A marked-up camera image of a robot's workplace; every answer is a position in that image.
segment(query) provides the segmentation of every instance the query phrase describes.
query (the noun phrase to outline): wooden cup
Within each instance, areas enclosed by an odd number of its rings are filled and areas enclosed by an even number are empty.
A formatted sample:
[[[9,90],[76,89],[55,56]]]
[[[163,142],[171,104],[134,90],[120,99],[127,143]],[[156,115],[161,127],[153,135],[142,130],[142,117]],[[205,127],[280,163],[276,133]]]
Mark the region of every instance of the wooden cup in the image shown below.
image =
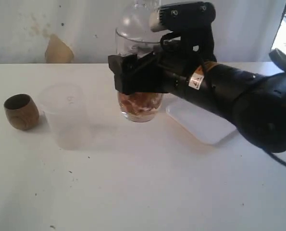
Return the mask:
[[[9,123],[16,129],[28,130],[39,122],[39,111],[29,95],[19,94],[4,103]]]

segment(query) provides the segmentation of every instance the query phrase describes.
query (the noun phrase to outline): yellow warning sticker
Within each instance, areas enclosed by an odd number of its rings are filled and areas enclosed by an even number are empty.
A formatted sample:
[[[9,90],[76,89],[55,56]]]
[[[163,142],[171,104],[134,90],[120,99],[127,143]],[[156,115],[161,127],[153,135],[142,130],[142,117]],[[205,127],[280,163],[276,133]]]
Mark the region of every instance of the yellow warning sticker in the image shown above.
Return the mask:
[[[217,66],[218,63],[216,62],[205,62],[205,66],[207,69],[207,72],[210,71],[212,68],[214,68],[215,66]],[[204,72],[202,70],[202,67],[199,66],[196,71],[193,73],[190,81],[189,81],[189,87],[194,88],[196,90],[200,89],[201,83],[203,82],[205,76],[204,76]]]

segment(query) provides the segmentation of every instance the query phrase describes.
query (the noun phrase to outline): black cable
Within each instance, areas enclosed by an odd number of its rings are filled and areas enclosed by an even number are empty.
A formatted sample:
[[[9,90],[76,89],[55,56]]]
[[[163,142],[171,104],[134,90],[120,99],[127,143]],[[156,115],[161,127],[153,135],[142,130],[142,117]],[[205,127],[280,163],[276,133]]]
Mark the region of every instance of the black cable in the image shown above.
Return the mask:
[[[276,162],[280,163],[281,165],[286,167],[286,161],[280,159],[279,157],[277,157],[275,154],[264,150],[273,160],[275,160]]]

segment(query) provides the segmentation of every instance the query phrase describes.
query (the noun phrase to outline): plastic cup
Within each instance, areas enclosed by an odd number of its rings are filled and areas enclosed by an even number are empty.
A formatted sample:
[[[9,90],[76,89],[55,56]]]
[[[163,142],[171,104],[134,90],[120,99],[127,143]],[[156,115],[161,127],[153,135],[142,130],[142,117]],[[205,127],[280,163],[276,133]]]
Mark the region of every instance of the plastic cup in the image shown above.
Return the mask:
[[[39,103],[53,138],[61,148],[75,150],[86,143],[90,137],[89,122],[85,97],[79,86],[52,85],[40,93]]]

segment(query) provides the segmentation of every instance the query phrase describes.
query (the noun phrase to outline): glass jar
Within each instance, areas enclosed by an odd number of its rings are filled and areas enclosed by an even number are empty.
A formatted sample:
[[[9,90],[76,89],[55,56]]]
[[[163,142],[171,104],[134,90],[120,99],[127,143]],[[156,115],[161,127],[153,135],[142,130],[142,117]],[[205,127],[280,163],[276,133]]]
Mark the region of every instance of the glass jar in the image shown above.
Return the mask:
[[[115,35],[118,55],[137,54],[141,58],[160,45],[165,32],[153,33],[149,26],[149,17],[159,5],[160,0],[134,0],[124,9]],[[121,111],[133,122],[152,120],[162,99],[163,94],[159,93],[124,95],[118,92]]]

